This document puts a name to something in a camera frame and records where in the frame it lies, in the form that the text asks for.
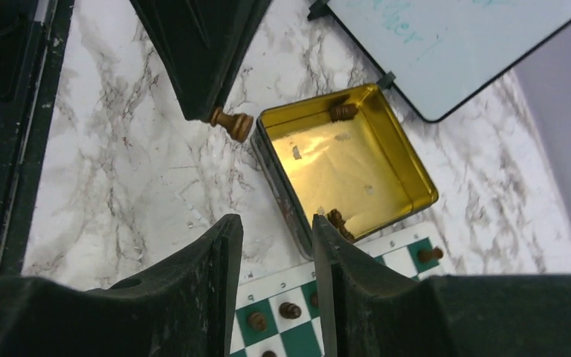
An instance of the green and white chessboard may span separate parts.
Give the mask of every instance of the green and white chessboard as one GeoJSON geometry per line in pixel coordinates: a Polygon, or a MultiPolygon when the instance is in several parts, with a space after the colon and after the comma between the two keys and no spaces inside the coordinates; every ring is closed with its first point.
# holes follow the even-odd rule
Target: green and white chessboard
{"type": "MultiPolygon", "coordinates": [[[[378,262],[414,280],[454,273],[447,252],[438,261],[424,264],[417,259],[417,252],[423,248],[439,247],[445,251],[436,228],[430,222],[356,246],[378,262]]],[[[314,263],[241,285],[237,290],[230,356],[261,357],[266,351],[272,351],[277,357],[322,356],[319,310],[310,302],[314,292],[314,263]],[[285,302],[298,305],[301,316],[294,320],[282,318],[279,306],[285,302]],[[248,324],[248,316],[254,312],[265,316],[265,331],[257,332],[248,324]]]]}

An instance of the metal tin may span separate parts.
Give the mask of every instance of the metal tin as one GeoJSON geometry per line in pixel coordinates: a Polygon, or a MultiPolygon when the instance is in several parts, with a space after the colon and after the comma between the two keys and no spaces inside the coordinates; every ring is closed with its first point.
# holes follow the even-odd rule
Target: metal tin
{"type": "Polygon", "coordinates": [[[312,217],[340,211],[354,241],[439,198],[375,84],[265,110],[251,143],[299,246],[312,258],[312,217]],[[330,110],[353,104],[351,120],[330,110]]]}

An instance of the clip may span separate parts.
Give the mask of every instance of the clip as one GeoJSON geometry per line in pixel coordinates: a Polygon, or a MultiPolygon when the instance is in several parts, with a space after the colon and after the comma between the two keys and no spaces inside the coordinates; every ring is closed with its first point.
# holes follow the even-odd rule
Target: clip
{"type": "Polygon", "coordinates": [[[308,21],[320,19],[321,17],[329,15],[329,7],[327,3],[329,0],[316,0],[314,4],[309,7],[308,21]]]}
{"type": "Polygon", "coordinates": [[[386,75],[384,75],[384,77],[380,78],[380,80],[376,84],[378,85],[378,87],[386,89],[391,87],[393,82],[395,82],[395,78],[397,77],[395,77],[395,75],[392,72],[388,72],[386,73],[386,75]]]}

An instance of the marble countertop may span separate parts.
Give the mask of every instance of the marble countertop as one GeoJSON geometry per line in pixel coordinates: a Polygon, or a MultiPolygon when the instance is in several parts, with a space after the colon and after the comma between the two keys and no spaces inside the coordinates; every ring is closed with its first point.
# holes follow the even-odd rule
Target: marble countertop
{"type": "MultiPolygon", "coordinates": [[[[333,20],[307,22],[308,5],[273,1],[227,111],[379,78],[333,20]]],[[[23,274],[105,288],[226,213],[244,225],[240,283],[303,263],[250,142],[186,121],[129,1],[104,7],[74,7],[23,274]]],[[[440,199],[377,237],[432,221],[459,274],[571,272],[570,224],[513,73],[438,124],[387,97],[440,199]]]]}

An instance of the wooden chess piece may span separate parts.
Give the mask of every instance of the wooden chess piece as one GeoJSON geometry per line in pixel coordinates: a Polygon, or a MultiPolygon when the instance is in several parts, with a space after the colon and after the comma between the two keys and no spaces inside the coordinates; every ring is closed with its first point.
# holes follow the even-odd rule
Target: wooden chess piece
{"type": "Polygon", "coordinates": [[[346,227],[345,227],[346,221],[343,219],[343,215],[339,210],[337,210],[335,208],[333,210],[331,210],[327,214],[327,220],[334,227],[336,227],[336,229],[338,229],[338,232],[344,237],[344,239],[347,240],[347,242],[350,242],[350,243],[355,242],[355,237],[353,236],[353,234],[351,234],[351,232],[349,232],[346,229],[346,227]]]}
{"type": "Polygon", "coordinates": [[[351,120],[359,111],[355,104],[343,104],[329,108],[329,117],[332,119],[332,122],[351,120]]]}
{"type": "Polygon", "coordinates": [[[244,113],[228,115],[218,107],[213,111],[209,123],[211,126],[223,126],[233,140],[243,143],[253,127],[253,117],[244,113]]]}
{"type": "Polygon", "coordinates": [[[265,319],[264,314],[261,312],[253,312],[248,316],[248,325],[251,329],[257,332],[264,332],[268,328],[268,322],[265,319]]]}
{"type": "Polygon", "coordinates": [[[294,320],[301,317],[301,308],[293,303],[282,303],[279,305],[279,314],[282,318],[294,320]]]}
{"type": "Polygon", "coordinates": [[[428,263],[431,260],[439,260],[443,258],[443,250],[439,247],[435,247],[434,249],[420,249],[417,252],[417,258],[422,263],[428,263]]]}
{"type": "Polygon", "coordinates": [[[313,307],[318,308],[318,292],[312,292],[312,295],[310,295],[310,297],[309,297],[309,303],[313,307]]]}

